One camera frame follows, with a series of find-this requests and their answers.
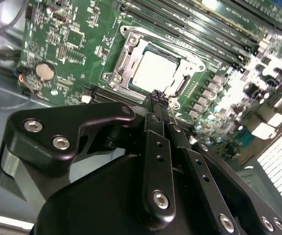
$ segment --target motherboard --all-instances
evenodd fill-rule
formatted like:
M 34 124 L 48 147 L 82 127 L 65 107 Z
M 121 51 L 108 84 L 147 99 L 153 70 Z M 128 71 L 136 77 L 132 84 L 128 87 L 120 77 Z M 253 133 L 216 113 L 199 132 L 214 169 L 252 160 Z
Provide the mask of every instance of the motherboard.
M 192 139 L 231 157 L 253 136 L 272 138 L 282 122 L 275 111 L 282 98 L 282 6 L 31 0 L 20 71 L 40 98 L 59 106 L 114 100 L 133 106 L 160 90 Z M 268 124 L 274 116 L 281 120 L 276 126 Z M 270 127 L 266 136 L 254 118 Z

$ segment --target silver screw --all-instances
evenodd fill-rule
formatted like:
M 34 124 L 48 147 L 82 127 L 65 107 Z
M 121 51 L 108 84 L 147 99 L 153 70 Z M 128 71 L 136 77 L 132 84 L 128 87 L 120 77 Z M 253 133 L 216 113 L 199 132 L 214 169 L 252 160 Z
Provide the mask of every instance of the silver screw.
M 136 37 L 130 37 L 129 39 L 129 43 L 132 45 L 132 46 L 135 46 L 137 44 L 137 38 Z
M 274 222 L 277 225 L 277 227 L 282 231 L 282 223 L 277 219 L 274 219 Z
M 274 226 L 273 226 L 273 225 L 271 224 L 271 222 L 269 222 L 265 217 L 262 217 L 262 221 L 263 221 L 265 227 L 266 227 L 269 231 L 271 231 L 271 232 L 274 231 Z
M 153 194 L 154 202 L 156 205 L 158 205 L 161 209 L 167 209 L 169 206 L 168 198 L 165 194 L 161 192 L 154 192 Z
M 113 77 L 113 80 L 114 80 L 115 82 L 120 82 L 120 81 L 121 81 L 121 77 L 120 77 L 119 75 L 115 75 L 115 76 Z
M 177 132 L 181 132 L 181 129 L 180 129 L 180 127 L 178 127 L 178 126 L 174 126 L 174 129 L 175 129 Z
M 24 128 L 30 132 L 40 132 L 43 129 L 43 125 L 35 120 L 29 120 L 24 123 Z
M 221 225 L 229 232 L 229 233 L 233 233 L 234 232 L 234 227 L 232 222 L 229 220 L 229 218 L 227 216 L 225 216 L 224 214 L 220 214 L 219 216 L 219 220 Z
M 208 151 L 208 148 L 205 144 L 200 143 L 200 146 L 201 146 L 202 150 L 204 150 L 205 152 Z
M 58 91 L 56 89 L 51 90 L 51 95 L 58 95 Z
M 52 144 L 60 150 L 66 150 L 67 148 L 70 147 L 70 142 L 68 141 L 68 139 L 62 137 L 62 136 L 58 136 L 53 138 L 52 140 Z

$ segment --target gray surface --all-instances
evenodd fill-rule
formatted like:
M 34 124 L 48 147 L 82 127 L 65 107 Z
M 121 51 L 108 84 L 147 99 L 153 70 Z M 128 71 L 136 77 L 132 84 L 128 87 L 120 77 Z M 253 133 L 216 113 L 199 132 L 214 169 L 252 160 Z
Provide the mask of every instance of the gray surface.
M 282 217 L 282 196 L 268 178 L 267 174 L 255 158 L 250 159 L 243 167 L 253 169 L 238 172 L 247 184 Z

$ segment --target metal bracket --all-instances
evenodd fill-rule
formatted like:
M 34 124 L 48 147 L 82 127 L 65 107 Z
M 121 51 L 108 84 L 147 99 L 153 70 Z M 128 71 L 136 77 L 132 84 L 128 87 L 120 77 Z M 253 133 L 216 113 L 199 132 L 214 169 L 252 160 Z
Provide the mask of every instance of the metal bracket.
M 201 154 L 191 150 L 190 143 L 178 126 L 169 124 L 168 130 L 184 172 L 190 177 L 192 186 L 198 187 L 208 212 L 210 226 L 216 234 L 239 235 L 238 226 Z

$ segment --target cpu socket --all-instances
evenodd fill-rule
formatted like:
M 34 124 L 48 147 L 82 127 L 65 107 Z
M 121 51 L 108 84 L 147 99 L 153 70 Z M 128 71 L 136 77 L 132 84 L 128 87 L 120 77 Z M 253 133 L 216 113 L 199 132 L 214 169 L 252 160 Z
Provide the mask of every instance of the cpu socket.
M 126 38 L 118 61 L 103 79 L 117 91 L 143 100 L 153 90 L 167 97 L 182 94 L 195 72 L 205 64 L 195 55 L 144 28 L 122 26 Z

